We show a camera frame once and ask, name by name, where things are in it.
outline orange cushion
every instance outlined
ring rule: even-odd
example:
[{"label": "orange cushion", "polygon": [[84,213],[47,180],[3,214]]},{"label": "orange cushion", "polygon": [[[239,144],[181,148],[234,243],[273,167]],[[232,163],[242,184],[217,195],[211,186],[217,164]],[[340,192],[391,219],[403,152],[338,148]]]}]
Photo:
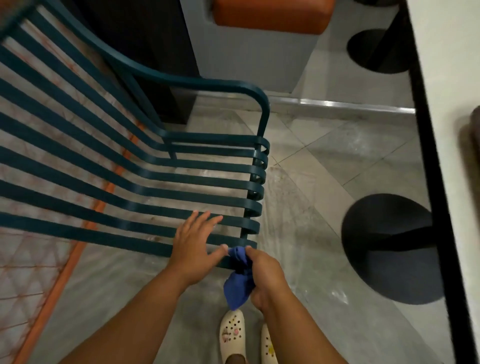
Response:
[{"label": "orange cushion", "polygon": [[214,0],[217,25],[280,32],[321,34],[335,0]]}]

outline right hand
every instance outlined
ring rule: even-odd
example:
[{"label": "right hand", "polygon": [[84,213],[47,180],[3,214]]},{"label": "right hand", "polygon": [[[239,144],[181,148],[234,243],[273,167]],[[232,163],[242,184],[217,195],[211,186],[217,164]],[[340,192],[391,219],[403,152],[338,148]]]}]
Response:
[{"label": "right hand", "polygon": [[290,287],[278,260],[251,246],[247,246],[245,252],[253,262],[253,281],[256,286],[250,299],[253,305],[263,312],[270,304],[272,296],[290,291]]}]

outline floor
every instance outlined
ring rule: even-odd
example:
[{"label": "floor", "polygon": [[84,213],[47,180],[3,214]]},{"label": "floor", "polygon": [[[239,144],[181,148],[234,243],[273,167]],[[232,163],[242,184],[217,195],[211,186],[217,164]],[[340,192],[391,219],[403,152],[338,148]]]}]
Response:
[{"label": "floor", "polygon": [[302,77],[291,94],[313,100],[413,107],[408,72],[382,74],[357,65],[347,53],[352,36],[367,29],[386,29],[397,6],[373,7],[337,0],[328,28],[318,38]]},{"label": "floor", "polygon": [[[187,130],[253,133],[259,118],[255,111],[196,107]],[[400,194],[429,207],[415,125],[272,114],[265,136],[272,147],[256,239],[280,261],[290,287],[333,345],[350,364],[454,363],[444,299],[411,306],[380,296],[351,268],[339,237],[347,209],[368,194]],[[29,363],[57,363],[166,262],[88,245]],[[220,363],[217,326],[227,311],[222,286],[229,273],[215,268],[184,293],[156,363]],[[248,360],[257,364],[262,316],[250,302],[242,310]]]}]

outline chair armrest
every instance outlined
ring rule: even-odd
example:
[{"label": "chair armrest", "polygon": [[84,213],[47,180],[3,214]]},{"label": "chair armrest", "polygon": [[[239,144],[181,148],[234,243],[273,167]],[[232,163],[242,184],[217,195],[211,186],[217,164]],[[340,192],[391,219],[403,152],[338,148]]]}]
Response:
[{"label": "chair armrest", "polygon": [[44,5],[83,42],[91,46],[110,62],[124,68],[131,74],[169,86],[183,87],[191,90],[238,93],[252,97],[262,109],[262,116],[260,118],[257,135],[263,136],[270,115],[270,102],[267,95],[259,87],[243,81],[175,76],[153,70],[131,60],[104,43],[96,35],[85,28],[72,14],[70,14],[65,6],[63,6],[58,0],[46,0]]}]

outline cleaning rag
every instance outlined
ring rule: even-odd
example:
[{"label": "cleaning rag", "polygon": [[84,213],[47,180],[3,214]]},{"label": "cleaning rag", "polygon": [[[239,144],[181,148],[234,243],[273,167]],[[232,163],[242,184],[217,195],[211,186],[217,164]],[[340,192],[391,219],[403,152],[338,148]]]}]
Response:
[{"label": "cleaning rag", "polygon": [[230,274],[223,285],[223,293],[230,310],[235,311],[242,306],[255,288],[253,282],[252,261],[248,258],[243,246],[228,250],[236,263],[235,271]]}]

